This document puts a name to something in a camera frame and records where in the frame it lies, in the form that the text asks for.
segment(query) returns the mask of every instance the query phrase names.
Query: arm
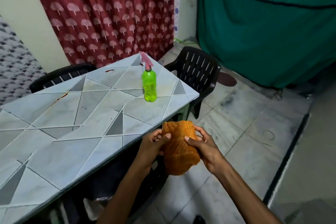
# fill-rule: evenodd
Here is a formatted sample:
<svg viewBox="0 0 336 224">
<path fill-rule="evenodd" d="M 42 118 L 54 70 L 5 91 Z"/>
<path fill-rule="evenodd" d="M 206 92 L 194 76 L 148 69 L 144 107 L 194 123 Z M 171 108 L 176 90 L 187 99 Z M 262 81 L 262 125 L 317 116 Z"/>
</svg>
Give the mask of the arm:
<svg viewBox="0 0 336 224">
<path fill-rule="evenodd" d="M 162 130 L 157 129 L 143 137 L 136 158 L 120 182 L 117 191 L 99 216 L 97 224 L 123 224 L 126 222 L 142 181 L 149 174 L 160 147 L 171 137 L 170 134 L 161 137 L 161 133 Z"/>
<path fill-rule="evenodd" d="M 207 169 L 217 177 L 247 224 L 282 224 L 259 197 L 244 182 L 219 151 L 213 138 L 201 127 L 195 126 L 202 137 L 185 137 L 191 146 L 199 149 Z"/>
</svg>

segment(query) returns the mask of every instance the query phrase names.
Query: spray bottle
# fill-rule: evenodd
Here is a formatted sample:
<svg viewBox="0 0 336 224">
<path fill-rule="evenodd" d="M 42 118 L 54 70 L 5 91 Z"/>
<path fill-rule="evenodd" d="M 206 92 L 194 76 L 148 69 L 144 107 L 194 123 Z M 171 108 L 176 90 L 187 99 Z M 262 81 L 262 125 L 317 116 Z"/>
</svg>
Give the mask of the spray bottle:
<svg viewBox="0 0 336 224">
<path fill-rule="evenodd" d="M 153 63 L 144 52 L 140 52 L 141 62 L 145 62 L 145 71 L 143 72 L 142 86 L 145 91 L 145 100 L 154 102 L 156 99 L 156 73 L 152 70 Z"/>
</svg>

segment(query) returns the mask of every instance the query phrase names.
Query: folded cloth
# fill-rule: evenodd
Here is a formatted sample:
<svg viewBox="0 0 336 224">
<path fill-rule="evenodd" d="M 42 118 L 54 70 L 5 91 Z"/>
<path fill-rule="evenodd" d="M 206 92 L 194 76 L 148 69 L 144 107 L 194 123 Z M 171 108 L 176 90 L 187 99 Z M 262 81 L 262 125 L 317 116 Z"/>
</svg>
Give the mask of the folded cloth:
<svg viewBox="0 0 336 224">
<path fill-rule="evenodd" d="M 169 175 L 182 175 L 200 161 L 197 150 L 184 140 L 185 136 L 197 140 L 194 125 L 190 120 L 165 122 L 162 135 L 166 133 L 171 134 L 163 149 L 166 172 Z"/>
</svg>

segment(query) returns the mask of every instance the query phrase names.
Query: hand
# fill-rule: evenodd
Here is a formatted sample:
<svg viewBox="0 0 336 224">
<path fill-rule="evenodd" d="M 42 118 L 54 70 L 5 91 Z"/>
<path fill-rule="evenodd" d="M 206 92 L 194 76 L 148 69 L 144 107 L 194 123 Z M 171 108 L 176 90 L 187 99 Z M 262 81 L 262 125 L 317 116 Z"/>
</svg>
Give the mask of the hand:
<svg viewBox="0 0 336 224">
<path fill-rule="evenodd" d="M 202 137 L 197 136 L 197 138 L 184 137 L 185 141 L 201 152 L 201 159 L 204 165 L 207 167 L 210 173 L 217 176 L 220 174 L 223 164 L 226 162 L 223 154 L 218 149 L 212 136 L 210 136 L 204 128 L 194 125 L 195 130 L 198 131 Z"/>
<path fill-rule="evenodd" d="M 143 172 L 145 175 L 149 173 L 160 148 L 171 138 L 169 133 L 163 137 L 161 134 L 162 129 L 157 129 L 142 138 L 138 154 L 132 164 L 136 171 Z"/>
</svg>

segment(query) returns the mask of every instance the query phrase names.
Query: black and white patterned wall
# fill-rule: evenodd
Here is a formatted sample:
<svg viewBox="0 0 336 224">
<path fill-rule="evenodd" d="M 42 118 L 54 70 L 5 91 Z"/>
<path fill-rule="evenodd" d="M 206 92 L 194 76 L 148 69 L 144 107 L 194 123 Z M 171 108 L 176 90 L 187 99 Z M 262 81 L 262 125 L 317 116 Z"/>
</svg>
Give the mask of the black and white patterned wall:
<svg viewBox="0 0 336 224">
<path fill-rule="evenodd" d="M 0 16 L 0 106 L 30 94 L 29 85 L 44 70 Z"/>
</svg>

